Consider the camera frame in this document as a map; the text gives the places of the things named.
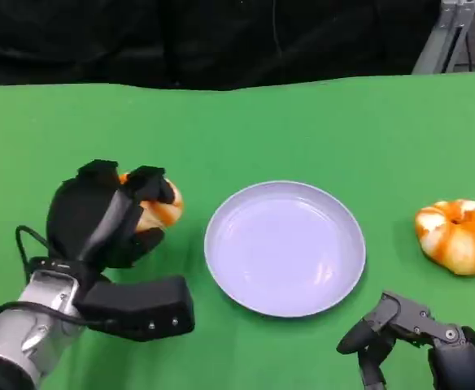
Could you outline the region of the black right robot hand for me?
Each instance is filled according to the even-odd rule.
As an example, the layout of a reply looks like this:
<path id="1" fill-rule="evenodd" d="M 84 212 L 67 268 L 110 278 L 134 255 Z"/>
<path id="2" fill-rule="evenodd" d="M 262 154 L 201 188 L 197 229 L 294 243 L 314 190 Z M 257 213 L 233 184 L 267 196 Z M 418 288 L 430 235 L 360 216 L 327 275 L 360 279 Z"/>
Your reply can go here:
<path id="1" fill-rule="evenodd" d="M 354 354 L 365 389 L 386 389 L 381 364 L 397 341 L 417 348 L 428 345 L 428 363 L 435 389 L 475 389 L 475 331 L 443 323 L 430 308 L 394 292 L 380 300 L 339 341 L 341 355 Z"/>

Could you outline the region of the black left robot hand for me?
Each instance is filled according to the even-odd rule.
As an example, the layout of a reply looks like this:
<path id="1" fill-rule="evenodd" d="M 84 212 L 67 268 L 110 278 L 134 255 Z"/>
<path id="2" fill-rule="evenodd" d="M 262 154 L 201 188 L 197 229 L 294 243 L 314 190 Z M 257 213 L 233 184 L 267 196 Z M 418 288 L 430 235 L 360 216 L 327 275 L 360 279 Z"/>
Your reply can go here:
<path id="1" fill-rule="evenodd" d="M 160 244 L 182 208 L 162 167 L 121 175 L 117 162 L 95 159 L 57 189 L 46 236 L 60 258 L 89 270 L 130 268 Z"/>

